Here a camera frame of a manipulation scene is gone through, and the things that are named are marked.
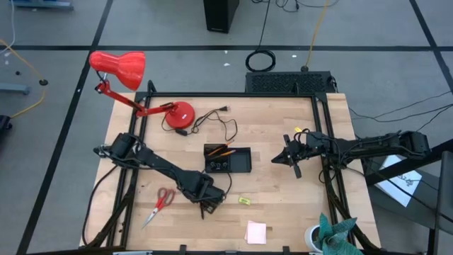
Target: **lamp base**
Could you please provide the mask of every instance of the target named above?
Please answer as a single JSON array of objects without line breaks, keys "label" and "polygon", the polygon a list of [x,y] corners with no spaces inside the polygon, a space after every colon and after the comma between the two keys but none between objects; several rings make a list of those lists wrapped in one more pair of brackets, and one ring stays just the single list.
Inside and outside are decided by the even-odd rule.
[{"label": "lamp base", "polygon": [[175,107],[166,115],[167,124],[174,129],[184,129],[192,125],[195,119],[195,110],[186,102],[174,102]]}]

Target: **yellow cable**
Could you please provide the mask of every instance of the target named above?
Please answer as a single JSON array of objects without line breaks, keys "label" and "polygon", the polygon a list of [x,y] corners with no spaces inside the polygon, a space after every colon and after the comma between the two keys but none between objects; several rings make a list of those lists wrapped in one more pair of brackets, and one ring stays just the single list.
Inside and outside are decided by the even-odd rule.
[{"label": "yellow cable", "polygon": [[35,72],[36,76],[38,76],[38,78],[41,81],[44,80],[44,77],[41,75],[41,73],[39,73],[32,64],[28,63],[27,60],[23,59],[15,50],[13,50],[11,47],[9,47],[9,45],[4,40],[0,39],[0,43],[5,45],[8,48],[8,50],[10,50],[18,59],[20,59],[20,60],[22,60],[22,62],[26,63],[32,69],[32,71]]},{"label": "yellow cable", "polygon": [[305,63],[306,67],[309,66],[309,62],[310,62],[310,58],[311,58],[311,51],[313,50],[314,41],[316,40],[316,35],[318,34],[319,26],[321,25],[321,22],[323,22],[324,16],[326,15],[327,7],[328,7],[328,0],[326,0],[326,4],[324,4],[323,12],[321,13],[321,16],[319,17],[318,23],[316,24],[316,28],[314,29],[313,39],[311,39],[309,56],[307,57],[306,63]]},{"label": "yellow cable", "polygon": [[[41,75],[41,73],[39,73],[37,71],[37,69],[30,63],[27,62],[27,60],[23,59],[15,50],[13,50],[4,40],[0,39],[0,43],[2,43],[3,45],[6,46],[6,48],[8,48],[18,59],[22,60],[22,62],[26,63],[31,69],[32,71],[35,72],[35,74],[38,76],[38,78],[41,80],[41,81],[44,81],[44,77]],[[21,110],[20,112],[14,114],[11,116],[11,118],[15,118],[17,116],[19,116],[20,114],[22,113],[25,113],[31,109],[33,109],[34,107],[38,106],[40,103],[42,103],[42,101],[44,101],[44,98],[45,98],[45,89],[42,90],[42,96],[41,96],[41,99],[34,103],[32,106],[29,106],[27,107],[26,109],[23,109]]]},{"label": "yellow cable", "polygon": [[42,96],[41,96],[41,99],[40,99],[38,102],[34,103],[32,106],[29,106],[29,107],[27,107],[27,108],[21,110],[20,112],[18,112],[18,113],[16,113],[16,114],[12,115],[11,118],[15,118],[15,117],[19,116],[20,114],[25,113],[25,112],[27,112],[27,111],[33,109],[34,107],[38,106],[40,103],[42,103],[42,101],[44,100],[44,98],[45,98],[45,89],[42,90]]}]

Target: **sticky note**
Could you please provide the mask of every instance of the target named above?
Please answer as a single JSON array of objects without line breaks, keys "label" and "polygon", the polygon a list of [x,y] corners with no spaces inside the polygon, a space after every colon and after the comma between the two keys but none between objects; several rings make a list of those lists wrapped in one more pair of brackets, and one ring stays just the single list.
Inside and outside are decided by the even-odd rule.
[{"label": "sticky note", "polygon": [[266,224],[249,220],[244,239],[247,244],[266,244]]}]

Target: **red scissors handle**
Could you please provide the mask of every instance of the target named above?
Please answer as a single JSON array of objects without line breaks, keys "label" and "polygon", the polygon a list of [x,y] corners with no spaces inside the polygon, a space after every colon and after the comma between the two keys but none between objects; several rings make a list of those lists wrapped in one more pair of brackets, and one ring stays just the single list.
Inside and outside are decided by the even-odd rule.
[{"label": "red scissors handle", "polygon": [[156,203],[156,208],[158,210],[164,208],[167,205],[170,205],[171,202],[173,202],[173,199],[175,198],[175,191],[173,189],[167,189],[167,188],[160,188],[157,191],[157,203]]}]

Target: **wooden tabletop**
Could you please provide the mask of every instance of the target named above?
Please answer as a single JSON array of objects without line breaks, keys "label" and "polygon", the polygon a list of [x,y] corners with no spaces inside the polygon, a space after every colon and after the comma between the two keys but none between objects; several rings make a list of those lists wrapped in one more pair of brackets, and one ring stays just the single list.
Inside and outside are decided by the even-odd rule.
[{"label": "wooden tabletop", "polygon": [[[133,93],[124,95],[134,98]],[[190,103],[197,117],[214,108],[228,106],[228,112],[220,113],[222,119],[234,118],[238,123],[238,134],[230,147],[251,148],[252,171],[249,174],[231,175],[233,183],[227,199],[212,215],[205,214],[204,220],[200,217],[200,207],[178,194],[173,204],[159,212],[144,229],[141,229],[142,224],[154,208],[157,190],[160,187],[176,188],[176,184],[156,171],[140,171],[127,249],[178,250],[181,244],[186,244],[188,250],[193,251],[282,251],[283,246],[289,246],[291,251],[308,251],[304,243],[305,229],[318,224],[321,212],[329,216],[326,189],[318,180],[321,160],[314,157],[300,161],[301,179],[296,179],[292,168],[272,164],[270,160],[282,151],[284,134],[292,137],[295,127],[315,130],[310,99],[156,97],[151,100],[151,107],[170,101]],[[335,136],[355,139],[345,95],[329,94],[328,105]],[[319,110],[325,131],[321,104]],[[111,144],[118,133],[127,132],[131,112],[129,106],[115,102],[106,144]],[[183,137],[175,132],[163,131],[163,117],[164,114],[148,117],[144,142],[157,155],[176,166],[202,171],[203,144],[223,143],[223,125],[218,121],[206,121],[200,126],[198,134]],[[229,134],[233,131],[234,126],[229,125]],[[111,160],[101,159],[96,182],[112,166]],[[362,170],[359,161],[349,166]],[[118,169],[104,180],[94,195],[86,228],[88,241],[95,237],[110,217],[119,173]],[[228,188],[229,178],[226,174],[210,176],[216,187],[224,190]],[[354,171],[344,170],[343,179],[350,214],[358,217],[357,223],[362,231],[380,247],[364,177]],[[250,198],[251,205],[238,203],[239,196]],[[267,224],[266,245],[246,243],[244,234],[249,220]],[[120,233],[115,235],[116,244],[119,244],[119,236]]]}]

